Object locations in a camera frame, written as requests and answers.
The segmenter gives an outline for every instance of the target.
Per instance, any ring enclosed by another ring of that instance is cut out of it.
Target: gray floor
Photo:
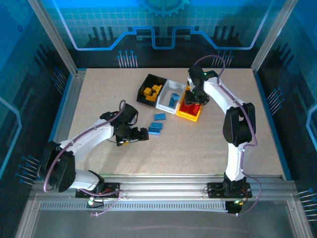
[[[32,238],[293,238],[285,203],[259,202],[242,217],[212,212],[42,211]]]

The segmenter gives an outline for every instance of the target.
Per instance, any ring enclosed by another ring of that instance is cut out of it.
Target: blue lego brick
[[[172,93],[172,99],[179,100],[179,95],[177,93]]]
[[[154,114],[154,120],[165,120],[165,119],[166,119],[165,113]]]
[[[156,127],[149,127],[148,133],[152,135],[160,135],[160,129]]]
[[[173,98],[170,98],[170,100],[169,100],[169,107],[170,108],[174,108],[175,107],[175,103],[176,103],[176,101],[173,99]]]
[[[152,122],[151,123],[151,127],[159,128],[160,130],[162,130],[163,129],[163,123]]]

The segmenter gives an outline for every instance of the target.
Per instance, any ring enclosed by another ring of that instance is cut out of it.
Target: blue wall panel
[[[299,191],[317,190],[316,20],[317,2],[298,1],[258,72],[268,102],[282,94],[270,113]]]
[[[206,54],[221,55],[228,67],[250,67],[283,3],[44,1],[79,68],[135,67],[132,54],[120,51],[133,51],[138,67],[188,67]]]
[[[0,23],[0,237],[9,238],[69,72],[27,0],[0,1]]]

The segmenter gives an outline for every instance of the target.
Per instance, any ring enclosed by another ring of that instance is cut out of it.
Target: circuit graphic
[[[27,0],[0,0],[0,6],[10,13],[18,25],[21,25],[30,14]]]
[[[139,4],[149,14],[155,17],[171,17],[172,14],[178,14],[179,10],[184,10],[185,5],[189,4],[188,0],[139,0]]]

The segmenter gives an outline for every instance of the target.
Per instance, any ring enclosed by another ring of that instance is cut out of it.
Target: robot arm
[[[140,131],[137,127],[132,128],[138,117],[138,111],[134,107],[125,104],[120,115],[115,118],[117,113],[119,112],[102,114],[96,123],[73,138],[58,144],[49,142],[42,154],[39,177],[42,179],[47,177],[53,161],[61,151],[64,151],[53,165],[48,184],[58,192],[64,192],[69,188],[101,192],[104,179],[93,171],[76,170],[75,161],[82,159],[96,145],[114,135],[117,146],[149,139],[145,128],[141,128]]]
[[[246,104],[234,96],[214,71],[204,73],[200,66],[194,65],[188,72],[191,90],[186,92],[185,103],[204,105],[211,96],[225,114],[222,132],[228,142],[228,165],[224,173],[223,186],[226,196],[236,197],[246,184],[242,170],[242,150],[252,140],[248,123],[238,104],[247,112],[254,132],[255,108],[252,103]]]

